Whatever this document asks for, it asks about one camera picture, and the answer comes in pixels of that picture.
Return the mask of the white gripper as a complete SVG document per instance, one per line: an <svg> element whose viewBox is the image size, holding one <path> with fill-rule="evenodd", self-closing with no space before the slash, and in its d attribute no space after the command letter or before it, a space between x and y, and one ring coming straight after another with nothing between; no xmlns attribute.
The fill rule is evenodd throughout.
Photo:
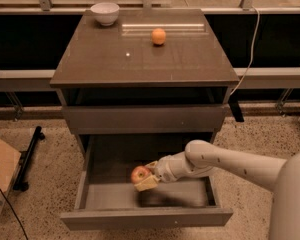
<svg viewBox="0 0 300 240"><path fill-rule="evenodd" d="M155 175L150 175L145 179L136 183L134 187L137 191L153 189L158 186L159 180L164 183L175 182L181 178L182 160L171 155L165 156L157 161L150 162L145 165Z"/></svg>

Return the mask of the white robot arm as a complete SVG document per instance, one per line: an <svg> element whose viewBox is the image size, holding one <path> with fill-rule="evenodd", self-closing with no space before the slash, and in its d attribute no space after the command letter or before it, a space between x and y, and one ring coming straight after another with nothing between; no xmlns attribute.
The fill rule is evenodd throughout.
<svg viewBox="0 0 300 240"><path fill-rule="evenodd" d="M269 240L300 240L300 153L281 159L193 140L180 153L134 168L131 182L144 191L160 182L202 178L215 167L273 193Z"/></svg>

